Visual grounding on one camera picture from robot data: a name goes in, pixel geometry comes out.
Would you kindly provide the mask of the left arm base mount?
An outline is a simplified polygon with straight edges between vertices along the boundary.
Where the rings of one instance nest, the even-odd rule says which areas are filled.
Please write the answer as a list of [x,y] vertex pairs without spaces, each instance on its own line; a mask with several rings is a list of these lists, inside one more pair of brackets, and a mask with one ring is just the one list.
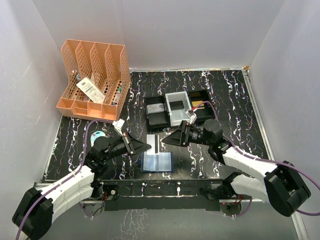
[[89,183],[79,190],[77,204],[101,204],[119,197],[119,185],[116,182],[100,181]]

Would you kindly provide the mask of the blue card holder wallet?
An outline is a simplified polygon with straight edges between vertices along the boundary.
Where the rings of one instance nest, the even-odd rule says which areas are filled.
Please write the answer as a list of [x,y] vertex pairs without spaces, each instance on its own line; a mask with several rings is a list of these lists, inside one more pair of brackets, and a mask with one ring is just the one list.
[[147,154],[144,152],[140,158],[140,171],[142,173],[174,172],[174,155],[172,152],[159,152]]

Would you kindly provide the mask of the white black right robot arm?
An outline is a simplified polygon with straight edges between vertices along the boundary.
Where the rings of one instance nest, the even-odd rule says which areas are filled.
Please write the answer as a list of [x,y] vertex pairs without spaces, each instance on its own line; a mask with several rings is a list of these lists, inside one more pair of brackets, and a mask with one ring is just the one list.
[[246,195],[269,203],[279,214],[290,217],[311,197],[311,191],[295,167],[249,154],[228,140],[215,119],[207,119],[199,129],[186,120],[163,140],[164,144],[188,147],[191,143],[208,147],[210,157],[237,170],[217,187],[201,188],[207,198],[233,199]]

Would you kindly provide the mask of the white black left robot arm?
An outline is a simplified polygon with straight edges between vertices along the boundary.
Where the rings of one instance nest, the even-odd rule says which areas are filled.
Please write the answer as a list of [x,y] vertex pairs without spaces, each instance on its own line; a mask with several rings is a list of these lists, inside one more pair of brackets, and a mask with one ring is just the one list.
[[68,209],[88,198],[99,199],[104,189],[99,178],[107,169],[107,161],[151,149],[151,145],[122,129],[123,119],[109,123],[118,134],[115,141],[110,142],[105,136],[97,137],[91,148],[83,146],[82,160],[75,170],[41,189],[32,187],[25,192],[12,217],[12,222],[18,227],[17,240],[21,234],[29,240],[39,240]]

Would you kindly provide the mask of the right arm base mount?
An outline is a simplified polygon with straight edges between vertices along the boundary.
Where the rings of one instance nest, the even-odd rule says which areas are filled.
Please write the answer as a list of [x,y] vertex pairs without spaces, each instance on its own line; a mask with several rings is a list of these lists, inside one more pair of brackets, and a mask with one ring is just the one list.
[[241,194],[236,193],[231,185],[219,184],[214,187],[214,185],[207,185],[206,187],[201,187],[199,192],[208,200],[228,200],[233,197],[240,197]]

